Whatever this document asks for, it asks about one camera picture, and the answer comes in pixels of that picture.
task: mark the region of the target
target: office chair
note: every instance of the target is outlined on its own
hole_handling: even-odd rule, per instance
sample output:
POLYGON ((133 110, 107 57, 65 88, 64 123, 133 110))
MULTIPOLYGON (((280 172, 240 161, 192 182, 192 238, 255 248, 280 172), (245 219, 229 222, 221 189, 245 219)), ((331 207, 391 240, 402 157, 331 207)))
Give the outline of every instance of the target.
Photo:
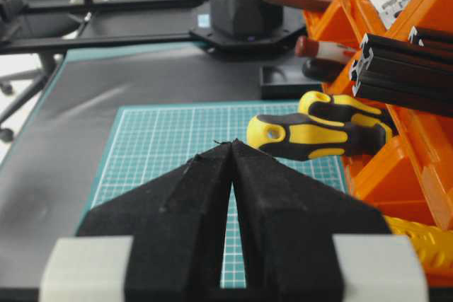
MULTIPOLYGON (((71 0, 26 0, 28 3, 34 1, 58 1, 67 2, 71 0)), ((68 13, 33 14, 26 17, 27 37, 61 37, 71 33, 80 26, 83 16, 78 17, 68 13)), ((21 72, 0 77, 0 90, 6 95, 12 94, 13 89, 10 82, 14 80, 33 79, 33 82, 21 93, 2 113, 0 113, 0 140, 9 142, 13 140, 13 132, 7 128, 1 128, 1 124, 17 111, 23 104, 30 100, 36 93, 42 90, 47 83, 56 63, 52 53, 39 53, 42 68, 39 70, 21 72)))

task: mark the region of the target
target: black metal frame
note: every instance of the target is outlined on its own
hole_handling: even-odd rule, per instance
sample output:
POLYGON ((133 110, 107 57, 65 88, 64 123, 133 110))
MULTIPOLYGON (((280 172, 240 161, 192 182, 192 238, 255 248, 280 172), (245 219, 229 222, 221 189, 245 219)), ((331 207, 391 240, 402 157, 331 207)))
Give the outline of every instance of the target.
MULTIPOLYGON (((28 4, 22 14, 39 13, 87 13, 98 11, 128 11, 137 9, 195 8, 204 0, 109 0, 95 3, 84 0, 83 4, 66 4, 61 2, 35 2, 28 4)), ((114 47, 151 42, 173 42, 194 40, 187 34, 176 35, 140 35, 122 37, 74 38, 38 38, 17 39, 0 42, 0 54, 55 52, 66 53, 67 50, 82 47, 114 47)))

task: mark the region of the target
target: desk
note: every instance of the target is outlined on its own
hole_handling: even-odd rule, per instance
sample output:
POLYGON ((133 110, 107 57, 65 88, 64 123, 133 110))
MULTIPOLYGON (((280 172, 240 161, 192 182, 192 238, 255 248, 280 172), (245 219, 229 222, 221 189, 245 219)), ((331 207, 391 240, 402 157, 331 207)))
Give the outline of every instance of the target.
POLYGON ((292 51, 250 60, 205 48, 68 54, 0 170, 0 287, 39 286, 56 239, 74 234, 118 107, 256 100, 260 65, 300 63, 292 51))

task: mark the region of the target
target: grid lines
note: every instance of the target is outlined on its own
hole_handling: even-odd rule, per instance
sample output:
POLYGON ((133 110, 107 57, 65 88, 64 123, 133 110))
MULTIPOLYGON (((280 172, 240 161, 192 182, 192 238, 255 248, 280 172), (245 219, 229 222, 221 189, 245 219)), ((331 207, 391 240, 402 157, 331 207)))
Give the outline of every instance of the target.
MULTIPOLYGON (((150 105, 118 110, 93 183, 88 208, 107 202, 184 164, 215 141, 246 140, 248 121, 258 114, 286 115, 297 102, 237 102, 196 105, 150 105)), ((282 163, 345 191, 338 157, 282 163)), ((234 193, 229 200, 222 281, 224 288, 245 287, 241 236, 234 193)))

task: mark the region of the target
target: yellow object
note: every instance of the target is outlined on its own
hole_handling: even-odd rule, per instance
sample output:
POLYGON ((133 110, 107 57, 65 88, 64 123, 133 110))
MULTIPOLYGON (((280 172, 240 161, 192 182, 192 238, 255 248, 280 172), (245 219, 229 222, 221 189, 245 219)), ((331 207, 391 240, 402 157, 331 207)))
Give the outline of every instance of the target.
POLYGON ((354 99, 350 95, 335 95, 333 96, 333 103, 339 105, 353 106, 358 110, 372 113, 373 115, 382 114, 382 111, 380 109, 365 105, 364 103, 359 102, 357 99, 354 99))
POLYGON ((373 127, 375 124, 378 124, 380 120, 370 116, 362 115, 361 113, 356 113, 352 116, 351 122, 361 127, 373 127))
POLYGON ((453 283, 453 231, 394 217, 385 219, 392 233, 409 237, 428 281, 442 277, 453 283))
POLYGON ((326 95, 325 93, 318 92, 318 91, 309 91, 306 92, 299 101, 299 113, 304 113, 305 115, 309 114, 310 105, 315 102, 325 102, 329 103, 331 101, 331 97, 326 95))
POLYGON ((289 141, 298 144, 344 143, 348 140, 346 132, 329 130, 312 124, 291 125, 289 135, 289 141))
POLYGON ((394 136, 394 132, 391 130, 390 126, 384 124, 377 118, 356 113, 355 115, 352 116, 351 122, 360 125, 361 127, 373 127, 376 124, 380 125, 385 130, 387 142, 394 136))
POLYGON ((309 117, 310 117, 311 120, 314 120, 315 122, 318 122, 318 123, 321 123, 321 124, 324 124, 324 125, 330 125, 331 127, 344 127, 345 126, 345 123, 342 123, 342 122, 334 122, 334 121, 331 121, 331 120, 323 120, 322 118, 318 118, 318 117, 311 116, 311 115, 309 115, 309 117))
POLYGON ((319 149, 309 154, 309 159, 325 156, 341 156, 345 153, 344 149, 319 149))
MULTIPOLYGON (((334 40, 358 48, 365 33, 402 42, 408 41, 413 26, 453 33, 452 4, 453 0, 411 0, 390 30, 386 30, 369 0, 333 0, 325 12, 304 11, 304 17, 310 38, 334 40)), ((360 54, 358 52, 353 59, 358 60, 360 54)), ((335 81, 323 83, 325 93, 352 95, 351 64, 352 60, 335 81)), ((453 119, 364 101, 389 111, 398 130, 398 136, 393 138, 397 143, 388 143, 373 158, 343 159, 350 193, 360 188, 369 192, 370 197, 376 197, 383 189, 393 191, 393 199, 380 201, 380 208, 385 205, 387 211, 419 221, 431 219, 443 230, 453 229, 453 119), (368 180, 364 173, 375 180, 368 180), (422 194, 424 206, 419 201, 420 205, 415 208, 410 198, 414 192, 422 194)), ((374 206, 378 203, 376 200, 367 202, 374 206)))
POLYGON ((278 143, 285 139, 285 129, 280 125, 261 122, 257 116, 251 119, 247 127, 247 144, 252 148, 269 143, 278 143))
POLYGON ((299 101, 299 113, 304 113, 306 115, 309 115, 309 108, 317 102, 322 102, 322 103, 330 103, 333 98, 333 103, 331 105, 342 105, 342 106, 350 106, 352 108, 356 108, 358 110, 361 110, 363 112, 368 112, 373 115, 380 115, 382 114, 382 111, 378 108, 374 108, 368 105, 365 105, 364 103, 361 103, 357 99, 349 96, 349 95, 334 95, 330 97, 329 95, 326 95, 325 93, 318 92, 318 91, 309 91, 306 92, 302 98, 300 98, 299 101))

